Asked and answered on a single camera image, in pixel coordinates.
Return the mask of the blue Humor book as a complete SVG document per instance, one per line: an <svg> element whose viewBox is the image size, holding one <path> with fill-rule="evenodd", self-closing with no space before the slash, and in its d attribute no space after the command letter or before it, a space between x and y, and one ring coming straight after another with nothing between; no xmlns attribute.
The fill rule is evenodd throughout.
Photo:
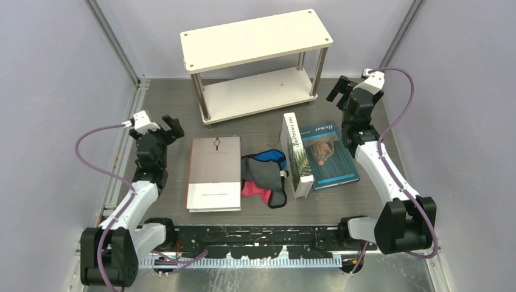
<svg viewBox="0 0 516 292"><path fill-rule="evenodd" d="M354 159L343 144L336 122L328 121L306 126L300 131L315 179L315 191L360 180Z"/></svg>

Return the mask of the grey white portfolio file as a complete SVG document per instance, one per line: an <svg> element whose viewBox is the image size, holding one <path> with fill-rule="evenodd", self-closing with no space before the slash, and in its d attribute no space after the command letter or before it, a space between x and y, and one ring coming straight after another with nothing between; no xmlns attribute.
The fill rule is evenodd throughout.
<svg viewBox="0 0 516 292"><path fill-rule="evenodd" d="M190 212L241 210L240 138L208 137L193 140Z"/></svg>

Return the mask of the white Singularity book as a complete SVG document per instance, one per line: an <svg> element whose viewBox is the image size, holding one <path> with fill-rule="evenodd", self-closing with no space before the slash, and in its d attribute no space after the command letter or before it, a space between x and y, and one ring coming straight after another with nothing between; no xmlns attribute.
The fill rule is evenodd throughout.
<svg viewBox="0 0 516 292"><path fill-rule="evenodd" d="M293 184L293 195L296 199L307 198L315 178L310 168L295 113L283 114L280 143L287 159Z"/></svg>

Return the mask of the blue grey red cloth pile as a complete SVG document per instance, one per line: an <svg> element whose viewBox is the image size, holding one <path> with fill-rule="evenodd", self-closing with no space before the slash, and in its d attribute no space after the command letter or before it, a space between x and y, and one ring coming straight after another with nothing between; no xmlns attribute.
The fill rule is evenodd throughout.
<svg viewBox="0 0 516 292"><path fill-rule="evenodd" d="M287 159L283 152L272 149L241 157L242 197L258 195L270 209L287 204L285 169Z"/></svg>

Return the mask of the orange book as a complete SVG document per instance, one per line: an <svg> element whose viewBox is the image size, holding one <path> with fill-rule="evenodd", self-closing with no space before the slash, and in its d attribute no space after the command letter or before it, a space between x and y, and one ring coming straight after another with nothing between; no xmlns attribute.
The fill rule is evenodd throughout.
<svg viewBox="0 0 516 292"><path fill-rule="evenodd" d="M188 171L188 177L187 177L186 199L185 199L185 210L187 210L188 212L190 212L188 202L189 202L189 192L190 192L190 177L191 177L191 170L192 170L193 148L194 148L194 142L192 141L190 143L189 171Z"/></svg>

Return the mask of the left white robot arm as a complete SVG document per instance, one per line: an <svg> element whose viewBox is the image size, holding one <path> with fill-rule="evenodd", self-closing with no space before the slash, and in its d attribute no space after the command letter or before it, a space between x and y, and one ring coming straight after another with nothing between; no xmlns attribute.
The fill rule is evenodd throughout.
<svg viewBox="0 0 516 292"><path fill-rule="evenodd" d="M168 129L140 111L125 122L91 130L75 143L74 151L80 162L128 186L128 193L114 212L81 234L80 280L85 286L123 291L134 283L139 262L149 253L157 247L170 251L176 246L178 236L169 218L151 218L137 230L143 215L166 186L167 147L184 136L178 119L165 115L162 120ZM84 138L114 128L129 128L129 135L136 141L136 170L131 181L91 164L79 152Z"/></svg>

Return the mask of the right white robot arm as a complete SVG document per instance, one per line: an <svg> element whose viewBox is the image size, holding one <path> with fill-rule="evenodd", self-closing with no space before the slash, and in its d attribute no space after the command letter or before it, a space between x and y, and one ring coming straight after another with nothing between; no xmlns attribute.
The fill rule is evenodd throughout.
<svg viewBox="0 0 516 292"><path fill-rule="evenodd" d="M343 144L364 168L384 204L378 218L342 218L338 225L338 242L347 250L354 249L361 241L370 242L384 254L414 254L420 249L437 249L436 203L410 186L371 124L372 111L383 97L383 83L378 72L360 83L341 76L326 98L332 102L341 96L336 106L343 113Z"/></svg>

